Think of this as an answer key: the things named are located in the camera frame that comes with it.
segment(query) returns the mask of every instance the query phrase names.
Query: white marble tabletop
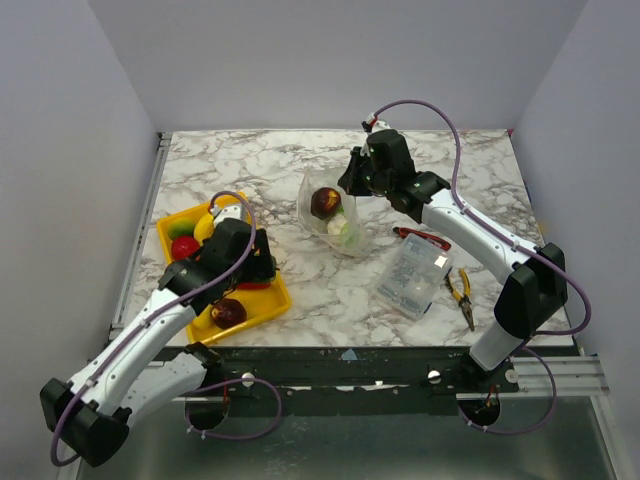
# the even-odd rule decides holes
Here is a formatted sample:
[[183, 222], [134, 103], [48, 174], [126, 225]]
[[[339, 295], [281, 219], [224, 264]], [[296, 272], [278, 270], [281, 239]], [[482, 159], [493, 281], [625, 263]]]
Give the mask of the white marble tabletop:
[[[450, 179], [454, 144], [448, 132], [404, 132], [419, 170]], [[284, 315], [231, 336], [222, 345], [246, 346], [469, 346], [494, 321], [501, 286], [473, 257], [455, 245], [454, 267], [464, 267], [472, 287], [476, 324], [471, 332], [444, 285], [420, 320], [401, 316], [370, 293], [401, 240], [394, 226], [418, 227], [383, 198], [358, 199], [371, 235], [366, 258], [334, 253], [297, 223], [296, 195], [307, 167], [344, 166], [362, 145], [361, 131], [246, 130], [179, 132], [173, 135], [140, 267], [125, 314], [131, 321], [165, 268], [155, 222], [204, 203], [219, 190], [242, 190], [265, 227], [293, 306]], [[461, 133], [461, 193], [473, 206], [518, 235], [541, 244], [520, 171], [504, 130]], [[568, 328], [564, 311], [546, 330]], [[170, 345], [185, 345], [184, 331]], [[534, 345], [571, 345], [570, 337], [537, 337]]]

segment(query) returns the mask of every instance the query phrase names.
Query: red-handled pliers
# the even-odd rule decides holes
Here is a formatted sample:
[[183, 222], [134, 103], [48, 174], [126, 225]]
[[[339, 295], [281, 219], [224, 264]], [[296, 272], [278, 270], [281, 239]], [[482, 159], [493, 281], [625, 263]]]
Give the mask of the red-handled pliers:
[[435, 235], [431, 235], [430, 233], [421, 232], [419, 230], [413, 230], [412, 228], [407, 227], [393, 227], [393, 231], [398, 234], [400, 238], [406, 238], [410, 233], [414, 233], [418, 235], [420, 238], [424, 238], [428, 240], [433, 245], [438, 248], [441, 248], [445, 252], [451, 248], [451, 244], [447, 242], [445, 239], [437, 237]]

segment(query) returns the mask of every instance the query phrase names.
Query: pliers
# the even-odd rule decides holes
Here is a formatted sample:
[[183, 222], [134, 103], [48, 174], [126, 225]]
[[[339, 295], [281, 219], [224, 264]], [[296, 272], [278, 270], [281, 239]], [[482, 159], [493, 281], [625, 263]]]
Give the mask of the pliers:
[[469, 325], [469, 330], [473, 332], [476, 327], [473, 324], [473, 311], [471, 310], [471, 299], [469, 298], [469, 295], [471, 295], [471, 284], [469, 283], [469, 277], [467, 277], [467, 272], [464, 271], [464, 268], [459, 269], [458, 272], [460, 272], [462, 284], [464, 285], [464, 295], [460, 295], [453, 286], [453, 283], [451, 282], [451, 272], [447, 273], [447, 276], [444, 277], [444, 284], [447, 286], [456, 302], [458, 302], [458, 305], [462, 310], [462, 314]]

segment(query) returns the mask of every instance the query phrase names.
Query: plastic storage box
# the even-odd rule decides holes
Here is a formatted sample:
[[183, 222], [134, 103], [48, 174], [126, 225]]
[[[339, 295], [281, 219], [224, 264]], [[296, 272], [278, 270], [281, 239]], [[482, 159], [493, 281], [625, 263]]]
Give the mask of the plastic storage box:
[[[216, 205], [222, 208], [236, 202], [237, 200], [235, 198], [225, 196], [216, 200]], [[156, 230], [160, 237], [162, 251], [164, 252], [167, 264], [173, 261], [171, 258], [171, 239], [168, 234], [171, 223], [179, 218], [189, 218], [194, 222], [197, 222], [203, 215], [209, 213], [208, 209], [209, 203], [203, 203], [202, 205], [198, 205], [158, 220], [156, 223]], [[240, 325], [236, 325], [235, 327], [223, 330], [211, 321], [212, 307], [209, 305], [196, 319], [194, 319], [193, 322], [187, 325], [186, 330], [189, 342], [202, 342], [205, 345], [213, 345], [222, 338], [272, 320], [291, 308], [291, 297], [289, 297], [289, 292], [282, 280], [280, 272], [276, 273], [274, 281], [265, 289], [236, 290], [227, 295], [227, 297], [234, 298], [242, 303], [242, 306], [247, 311], [247, 321]]]
[[451, 257], [428, 240], [409, 234], [374, 286], [382, 302], [420, 319], [451, 270]]

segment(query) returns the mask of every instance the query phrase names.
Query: dark red apple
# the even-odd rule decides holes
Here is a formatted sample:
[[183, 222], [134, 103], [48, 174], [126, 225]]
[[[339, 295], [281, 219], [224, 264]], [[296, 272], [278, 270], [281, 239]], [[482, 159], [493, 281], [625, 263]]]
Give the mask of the dark red apple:
[[226, 330], [246, 322], [247, 311], [239, 301], [233, 298], [223, 298], [213, 305], [211, 318], [216, 326]]
[[319, 188], [311, 196], [311, 215], [326, 220], [338, 212], [341, 204], [342, 199], [337, 190], [329, 187]]

